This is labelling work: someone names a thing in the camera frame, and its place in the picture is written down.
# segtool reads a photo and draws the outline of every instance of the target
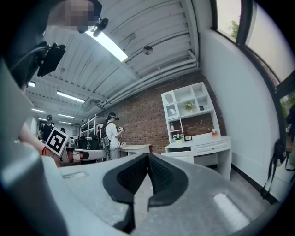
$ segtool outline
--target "desk drawer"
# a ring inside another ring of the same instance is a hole
[[[205,154],[224,151],[224,150],[230,149],[230,146],[231,145],[230,145],[230,139],[229,139],[229,140],[224,140],[220,142],[204,144],[201,146],[193,146],[192,151],[194,156],[198,156],[198,155],[205,155]]]

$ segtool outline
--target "picture frame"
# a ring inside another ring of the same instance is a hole
[[[189,141],[189,140],[193,140],[192,136],[189,135],[189,136],[184,136],[184,140],[185,141]]]

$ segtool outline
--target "white door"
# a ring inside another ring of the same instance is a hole
[[[162,94],[162,102],[166,120],[179,117],[179,111],[173,91]]]
[[[161,153],[161,155],[166,157],[172,157],[179,160],[183,160],[189,163],[194,163],[194,156],[192,151],[185,151],[185,152],[175,152],[175,153]]]

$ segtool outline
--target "floor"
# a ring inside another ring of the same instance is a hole
[[[256,207],[260,207],[260,212],[264,212],[270,203],[267,200],[261,198],[260,193],[249,184],[240,174],[231,169],[230,180],[235,183],[239,188],[247,190],[255,199]],[[142,185],[135,194],[135,224],[138,227],[140,223],[145,219],[148,213],[148,199],[153,195],[152,182],[148,175],[142,182]]]

